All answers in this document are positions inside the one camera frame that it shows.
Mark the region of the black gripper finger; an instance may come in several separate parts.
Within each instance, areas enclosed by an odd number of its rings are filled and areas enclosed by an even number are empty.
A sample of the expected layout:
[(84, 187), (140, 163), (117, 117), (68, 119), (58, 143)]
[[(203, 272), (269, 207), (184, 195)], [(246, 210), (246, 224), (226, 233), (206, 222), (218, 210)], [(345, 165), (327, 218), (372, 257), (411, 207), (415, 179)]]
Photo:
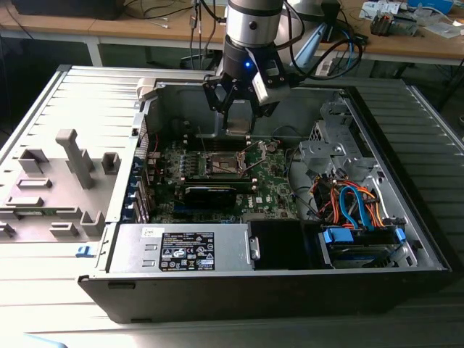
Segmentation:
[[(205, 75), (202, 87), (212, 111), (216, 111), (223, 116), (222, 129), (228, 129), (228, 113), (231, 105), (235, 101), (239, 92), (239, 81), (229, 75)], [(225, 97), (220, 99), (217, 90), (222, 88)]]
[(250, 131), (254, 130), (256, 121), (261, 117), (270, 117), (279, 104), (279, 99), (276, 99), (276, 93), (264, 88), (261, 90), (251, 90), (249, 92), (249, 101), (252, 108), (252, 120), (250, 123)]

